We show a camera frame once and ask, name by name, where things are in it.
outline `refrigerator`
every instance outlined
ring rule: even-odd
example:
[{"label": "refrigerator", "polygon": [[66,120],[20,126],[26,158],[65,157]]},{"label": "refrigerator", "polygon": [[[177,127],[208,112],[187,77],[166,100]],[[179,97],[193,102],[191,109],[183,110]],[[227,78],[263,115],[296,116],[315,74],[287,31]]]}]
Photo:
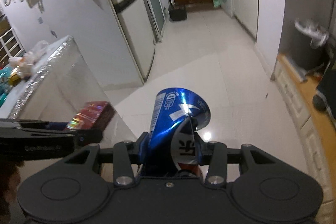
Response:
[{"label": "refrigerator", "polygon": [[155,38],[146,10],[147,0],[112,0],[127,43],[144,80],[147,79],[155,53]]}]

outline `refrigerator handle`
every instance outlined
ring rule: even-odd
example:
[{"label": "refrigerator handle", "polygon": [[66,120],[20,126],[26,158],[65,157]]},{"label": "refrigerator handle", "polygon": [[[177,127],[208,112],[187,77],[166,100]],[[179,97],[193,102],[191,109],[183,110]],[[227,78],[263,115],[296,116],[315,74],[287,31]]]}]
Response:
[{"label": "refrigerator handle", "polygon": [[114,10],[117,14],[120,14],[122,11],[127,9],[130,5],[132,5],[133,2],[136,0],[122,0],[119,3],[114,4]]}]

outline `baseboard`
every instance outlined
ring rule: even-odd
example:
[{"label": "baseboard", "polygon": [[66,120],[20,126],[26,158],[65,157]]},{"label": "baseboard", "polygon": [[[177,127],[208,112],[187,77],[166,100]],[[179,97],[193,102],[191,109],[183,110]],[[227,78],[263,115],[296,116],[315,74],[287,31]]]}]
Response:
[{"label": "baseboard", "polygon": [[266,59],[264,58],[261,51],[258,49],[257,44],[254,44],[254,52],[257,55],[266,75],[271,79],[273,74],[273,69],[267,64]]}]

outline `black container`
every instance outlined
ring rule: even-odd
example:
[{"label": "black container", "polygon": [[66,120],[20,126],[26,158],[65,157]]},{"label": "black container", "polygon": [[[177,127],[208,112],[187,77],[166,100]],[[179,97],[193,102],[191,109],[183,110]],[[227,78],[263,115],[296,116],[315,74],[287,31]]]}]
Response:
[{"label": "black container", "polygon": [[172,21],[182,21],[187,19],[185,6],[169,5],[169,16]]}]

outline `human hand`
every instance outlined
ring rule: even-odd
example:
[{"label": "human hand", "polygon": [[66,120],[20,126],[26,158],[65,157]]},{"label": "human hand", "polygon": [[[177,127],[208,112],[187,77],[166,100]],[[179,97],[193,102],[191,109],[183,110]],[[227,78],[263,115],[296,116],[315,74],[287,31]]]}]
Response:
[{"label": "human hand", "polygon": [[0,223],[11,220],[9,205],[16,199],[17,187],[21,183],[19,169],[23,162],[0,160]]}]

